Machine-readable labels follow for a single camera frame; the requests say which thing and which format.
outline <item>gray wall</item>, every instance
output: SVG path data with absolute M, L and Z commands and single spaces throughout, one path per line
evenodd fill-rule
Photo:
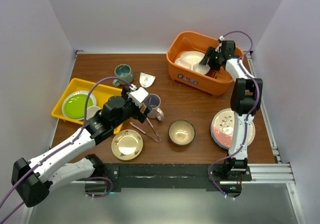
M 49 0 L 75 49 L 166 52 L 182 31 L 219 37 L 232 30 L 257 43 L 281 0 Z M 250 44 L 240 34 L 237 45 Z
M 320 220 L 320 0 L 283 0 L 254 50 L 280 155 L 310 224 Z
M 48 0 L 0 0 L 0 199 L 12 167 L 48 150 L 57 120 L 51 110 L 72 66 L 72 48 Z M 13 195 L 3 219 L 18 203 Z M 7 223 L 18 223 L 20 213 Z

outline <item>white paper piece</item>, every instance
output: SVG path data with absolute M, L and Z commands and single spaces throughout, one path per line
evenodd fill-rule
M 156 78 L 155 76 L 152 76 L 152 75 L 149 75 L 146 73 L 141 73 L 140 74 L 140 85 L 143 88 L 148 88 L 154 83 L 155 78 Z

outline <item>yellow plate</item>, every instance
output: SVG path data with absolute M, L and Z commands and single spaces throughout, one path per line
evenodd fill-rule
M 83 124 L 83 121 L 75 120 L 72 118 L 67 118 L 62 114 L 62 104 L 63 101 L 68 97 L 73 92 L 80 91 L 80 90 L 85 90 L 85 91 L 90 91 L 90 89 L 94 86 L 95 83 L 86 81 L 83 79 L 79 78 L 73 78 L 65 91 L 63 92 L 63 95 L 59 99 L 58 103 L 55 105 L 54 109 L 51 112 L 51 115 L 56 118 L 60 118 L 65 121 L 70 121 L 73 123 L 78 123 L 78 124 Z M 121 89 L 119 88 L 114 88 L 106 85 L 99 84 L 92 94 L 96 98 L 96 105 L 100 108 L 103 107 L 103 105 L 108 101 L 108 99 L 112 96 L 121 96 Z M 118 132 L 121 131 L 122 124 L 120 124 L 115 130 L 114 134 L 117 134 Z
M 134 130 L 126 129 L 113 138 L 111 150 L 116 158 L 129 161 L 141 153 L 143 146 L 144 142 L 141 135 Z

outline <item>brown tabletop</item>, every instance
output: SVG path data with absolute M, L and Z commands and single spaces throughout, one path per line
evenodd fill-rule
M 97 82 L 100 79 L 114 75 L 114 69 L 119 64 L 128 64 L 134 71 L 133 84 L 140 86 L 141 72 L 156 77 L 153 85 L 147 88 L 149 93 L 155 93 L 161 98 L 161 109 L 165 119 L 160 122 L 151 119 L 151 122 L 161 137 L 161 142 L 156 143 L 149 137 L 141 134 L 143 138 L 142 153 L 131 160 L 130 163 L 193 163 L 206 164 L 225 157 L 227 151 L 219 147 L 210 134 L 210 124 L 215 114 L 222 109 L 230 107 L 230 97 L 233 85 L 228 91 L 214 97 L 208 93 L 173 81 L 169 77 L 168 64 L 165 54 L 79 54 L 73 68 L 71 78 L 81 78 Z M 111 81 L 104 83 L 112 86 Z M 195 139 L 187 147 L 177 147 L 168 137 L 169 125 L 179 119 L 190 121 L 195 128 Z M 133 120 L 151 135 L 155 135 L 147 122 L 141 124 Z M 130 121 L 123 124 L 123 129 L 133 129 Z M 254 124 L 255 138 L 248 147 L 249 163 L 275 163 L 261 111 L 257 112 Z M 52 146 L 56 146 L 71 136 L 79 124 L 59 120 Z M 96 154 L 105 163 L 119 163 L 111 151 L 112 137 L 98 146 L 82 153 L 72 160 L 76 162 L 87 154 Z

